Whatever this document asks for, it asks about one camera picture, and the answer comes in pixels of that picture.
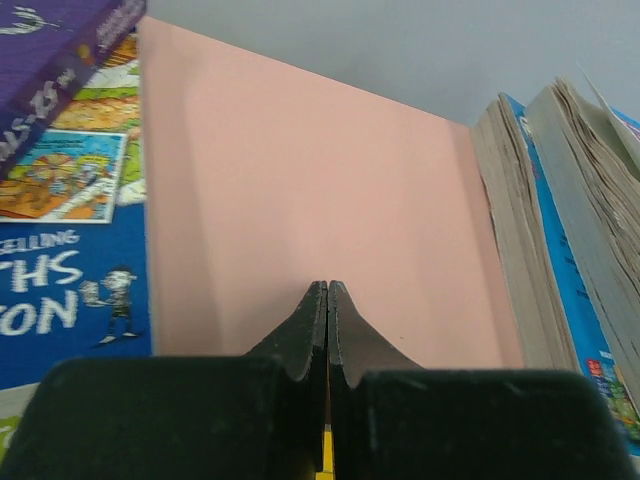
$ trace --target colorful book cover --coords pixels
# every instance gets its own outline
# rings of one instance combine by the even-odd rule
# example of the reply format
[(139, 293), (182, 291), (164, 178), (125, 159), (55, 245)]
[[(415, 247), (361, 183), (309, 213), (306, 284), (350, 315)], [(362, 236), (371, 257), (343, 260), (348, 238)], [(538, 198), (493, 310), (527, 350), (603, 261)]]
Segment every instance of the colorful book cover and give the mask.
[[(609, 406), (620, 433), (626, 438), (630, 453), (640, 457), (640, 419), (629, 398), (615, 359), (602, 332), (600, 321), (578, 271), (571, 247), (560, 222), (540, 157), (533, 144), (525, 117), (525, 108), (509, 98), (527, 144), (538, 194), (538, 204), (553, 273), (582, 373), (591, 378)], [(621, 117), (630, 128), (640, 130), (636, 122)]]
[(146, 11), (146, 0), (0, 1), (0, 180)]
[(55, 364), (152, 352), (136, 41), (0, 183), (0, 457)]

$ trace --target blue book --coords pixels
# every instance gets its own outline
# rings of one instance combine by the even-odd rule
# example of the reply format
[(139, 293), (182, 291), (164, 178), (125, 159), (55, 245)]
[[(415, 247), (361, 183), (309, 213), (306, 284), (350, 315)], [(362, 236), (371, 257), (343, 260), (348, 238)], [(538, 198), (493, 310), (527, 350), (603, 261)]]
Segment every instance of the blue book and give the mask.
[(0, 183), (0, 460), (72, 357), (152, 353), (135, 33)]
[[(629, 398), (580, 272), (576, 267), (540, 158), (528, 132), (525, 107), (510, 97), (509, 102), (527, 144), (534, 171), (537, 173), (535, 183), (544, 235), (580, 369), (585, 376), (593, 380), (605, 398), (621, 434), (627, 440), (630, 453), (635, 457), (640, 457), (638, 413)], [(617, 111), (616, 114), (627, 122), (632, 130), (640, 132), (640, 124)]]

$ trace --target purple box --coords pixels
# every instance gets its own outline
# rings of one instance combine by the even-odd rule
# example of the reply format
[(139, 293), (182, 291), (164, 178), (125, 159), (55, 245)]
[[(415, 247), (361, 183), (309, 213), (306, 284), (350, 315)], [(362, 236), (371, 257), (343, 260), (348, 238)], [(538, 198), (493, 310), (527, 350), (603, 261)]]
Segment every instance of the purple box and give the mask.
[(146, 0), (0, 0), (0, 181), (146, 7)]

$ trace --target gray wall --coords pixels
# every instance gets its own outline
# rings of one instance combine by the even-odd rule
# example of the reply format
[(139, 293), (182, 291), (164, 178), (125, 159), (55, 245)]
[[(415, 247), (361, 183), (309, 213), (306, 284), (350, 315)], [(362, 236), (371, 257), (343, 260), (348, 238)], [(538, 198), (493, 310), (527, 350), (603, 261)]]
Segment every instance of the gray wall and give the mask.
[(557, 75), (640, 120), (640, 0), (149, 0), (151, 16), (473, 124)]

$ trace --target black object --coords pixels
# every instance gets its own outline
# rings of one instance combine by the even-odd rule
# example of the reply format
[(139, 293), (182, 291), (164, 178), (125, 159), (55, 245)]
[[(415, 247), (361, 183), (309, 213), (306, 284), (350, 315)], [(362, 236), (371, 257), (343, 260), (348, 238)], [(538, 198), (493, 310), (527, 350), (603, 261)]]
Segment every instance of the black object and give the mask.
[(56, 367), (0, 479), (312, 479), (327, 380), (337, 480), (636, 478), (585, 378), (421, 369), (314, 282), (241, 357)]

